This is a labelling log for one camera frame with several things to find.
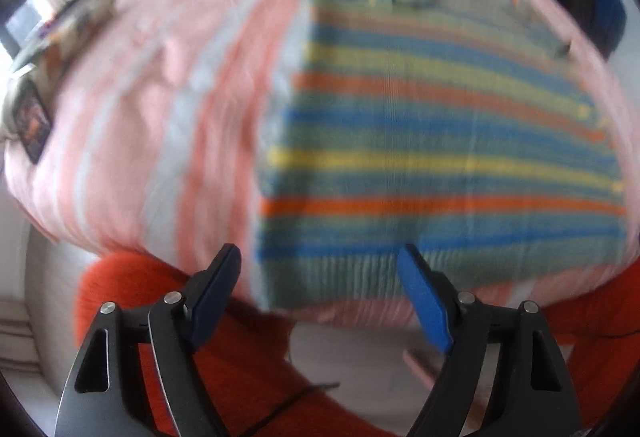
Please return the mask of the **multicolour striped knit sweater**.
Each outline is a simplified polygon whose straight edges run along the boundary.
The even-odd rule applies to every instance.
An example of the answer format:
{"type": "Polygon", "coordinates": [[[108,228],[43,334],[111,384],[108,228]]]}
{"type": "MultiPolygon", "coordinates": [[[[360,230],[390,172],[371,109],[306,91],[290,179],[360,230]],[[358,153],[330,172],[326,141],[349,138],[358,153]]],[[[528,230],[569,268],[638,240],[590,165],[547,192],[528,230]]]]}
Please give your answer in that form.
{"type": "Polygon", "coordinates": [[[459,285],[549,299],[628,263],[622,157],[529,0],[303,5],[257,170],[262,305],[398,296],[407,243],[459,285]]]}

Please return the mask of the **orange fuzzy trousers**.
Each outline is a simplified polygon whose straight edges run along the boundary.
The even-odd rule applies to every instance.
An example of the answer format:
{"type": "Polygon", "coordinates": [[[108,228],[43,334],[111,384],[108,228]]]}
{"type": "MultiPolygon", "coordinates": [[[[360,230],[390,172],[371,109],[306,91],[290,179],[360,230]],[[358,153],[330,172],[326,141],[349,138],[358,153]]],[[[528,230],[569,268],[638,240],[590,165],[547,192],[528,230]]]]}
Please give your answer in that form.
{"type": "MultiPolygon", "coordinates": [[[[96,261],[76,293],[75,333],[83,339],[106,301],[124,308],[157,301],[188,277],[158,259],[115,253],[96,261]]],[[[567,365],[582,423],[596,425],[639,367],[639,266],[597,290],[544,309],[554,335],[573,350],[567,365]]],[[[266,417],[308,383],[286,361],[292,321],[232,301],[195,355],[198,371],[232,435],[266,417]]],[[[270,422],[265,436],[381,436],[384,431],[315,391],[270,422]]]]}

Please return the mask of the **pink striped bed sheet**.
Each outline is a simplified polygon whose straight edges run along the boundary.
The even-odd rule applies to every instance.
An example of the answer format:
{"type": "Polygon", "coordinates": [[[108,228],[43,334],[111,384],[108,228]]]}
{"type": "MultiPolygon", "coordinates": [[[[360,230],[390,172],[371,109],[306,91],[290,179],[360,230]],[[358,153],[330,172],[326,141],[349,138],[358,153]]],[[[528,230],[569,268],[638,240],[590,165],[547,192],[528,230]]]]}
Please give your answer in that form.
{"type": "MultiPolygon", "coordinates": [[[[529,1],[570,42],[605,117],[623,160],[634,235],[624,267],[572,295],[549,299],[527,283],[454,283],[502,306],[582,295],[620,275],[639,252],[639,137],[625,96],[560,5],[529,1]]],[[[303,55],[303,13],[303,0],[116,0],[114,16],[55,86],[39,163],[16,140],[6,143],[10,194],[46,235],[98,254],[134,249],[194,273],[234,243],[243,257],[235,294],[267,311],[344,327],[413,325],[400,281],[392,298],[307,308],[269,309],[256,294],[264,122],[303,55]]]]}

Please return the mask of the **black smartphone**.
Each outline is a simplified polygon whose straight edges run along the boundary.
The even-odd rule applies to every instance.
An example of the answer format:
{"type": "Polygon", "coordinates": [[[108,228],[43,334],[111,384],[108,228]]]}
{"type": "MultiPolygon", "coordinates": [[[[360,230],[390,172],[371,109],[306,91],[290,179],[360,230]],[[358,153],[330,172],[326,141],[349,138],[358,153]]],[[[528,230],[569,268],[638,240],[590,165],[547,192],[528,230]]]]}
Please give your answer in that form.
{"type": "Polygon", "coordinates": [[[30,163],[37,165],[46,148],[53,123],[32,81],[27,80],[18,87],[11,112],[17,138],[30,163]]]}

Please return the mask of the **blue garment on chair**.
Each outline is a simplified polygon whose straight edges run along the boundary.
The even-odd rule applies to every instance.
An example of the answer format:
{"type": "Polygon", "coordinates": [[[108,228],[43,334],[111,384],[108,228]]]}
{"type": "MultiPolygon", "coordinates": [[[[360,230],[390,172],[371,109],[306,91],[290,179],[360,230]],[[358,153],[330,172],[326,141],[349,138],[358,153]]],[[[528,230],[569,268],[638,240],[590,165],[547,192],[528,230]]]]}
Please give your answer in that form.
{"type": "Polygon", "coordinates": [[[592,17],[587,34],[604,59],[620,45],[627,22],[622,0],[591,0],[592,17]]]}

